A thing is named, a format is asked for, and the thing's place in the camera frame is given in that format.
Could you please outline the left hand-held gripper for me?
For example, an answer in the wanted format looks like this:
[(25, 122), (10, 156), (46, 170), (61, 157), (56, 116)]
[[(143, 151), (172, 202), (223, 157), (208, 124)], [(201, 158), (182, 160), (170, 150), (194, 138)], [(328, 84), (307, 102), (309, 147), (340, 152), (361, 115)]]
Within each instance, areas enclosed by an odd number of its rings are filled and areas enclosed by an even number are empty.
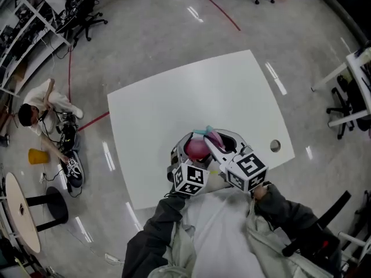
[(188, 196), (201, 193), (206, 187), (212, 163), (212, 154), (205, 148), (193, 148), (189, 143), (194, 133), (186, 134), (170, 153), (170, 166), (167, 167), (167, 179), (173, 184), (171, 192)]

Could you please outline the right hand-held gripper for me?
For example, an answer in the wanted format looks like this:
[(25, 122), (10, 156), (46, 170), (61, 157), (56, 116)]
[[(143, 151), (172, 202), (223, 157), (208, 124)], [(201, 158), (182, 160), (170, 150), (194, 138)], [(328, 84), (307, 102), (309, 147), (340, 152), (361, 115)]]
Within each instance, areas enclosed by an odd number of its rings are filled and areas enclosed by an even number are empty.
[(224, 149), (219, 142), (209, 136), (203, 140), (215, 161), (220, 165), (225, 181), (242, 192), (251, 192), (266, 178), (268, 166), (256, 155), (254, 150), (237, 133), (216, 129)]

